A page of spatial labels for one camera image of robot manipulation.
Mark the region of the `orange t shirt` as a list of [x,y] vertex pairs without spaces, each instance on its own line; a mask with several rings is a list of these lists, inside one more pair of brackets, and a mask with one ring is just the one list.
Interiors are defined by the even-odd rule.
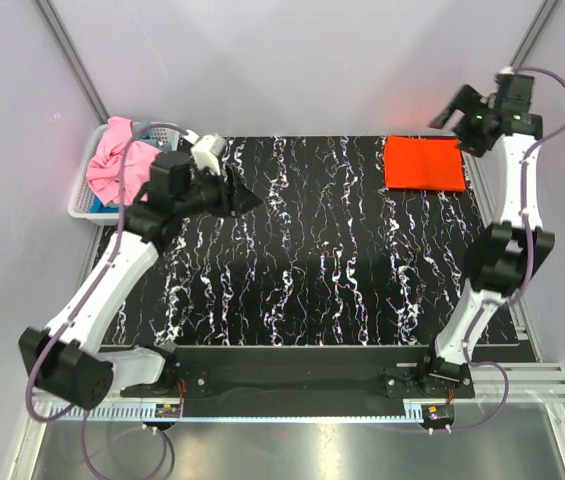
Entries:
[[391,189],[466,191],[462,154],[453,137],[386,138],[385,186]]

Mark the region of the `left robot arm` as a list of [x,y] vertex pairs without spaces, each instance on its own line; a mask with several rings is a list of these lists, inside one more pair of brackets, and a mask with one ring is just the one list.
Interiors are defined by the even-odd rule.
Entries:
[[35,388],[86,411],[129,387],[170,394],[178,372],[167,365],[165,350],[134,346],[103,354],[104,335],[138,281],[180,235],[184,220],[201,214],[236,218],[262,203],[230,166],[213,173],[190,154],[159,154],[124,210],[121,228],[67,306],[43,329],[28,327],[21,334],[29,414],[38,415],[30,393]]

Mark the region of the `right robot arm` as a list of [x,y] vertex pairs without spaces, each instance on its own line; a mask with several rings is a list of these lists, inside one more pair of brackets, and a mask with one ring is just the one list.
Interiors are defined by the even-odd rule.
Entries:
[[473,351],[497,310],[523,292],[555,245],[537,204],[536,167],[543,120],[531,112],[534,79],[497,77],[484,96],[465,84],[429,125],[443,128],[454,113],[459,148],[474,157],[495,155],[504,181],[491,223],[467,249],[464,286],[453,314],[418,362],[413,385],[425,396],[443,397],[471,382]]

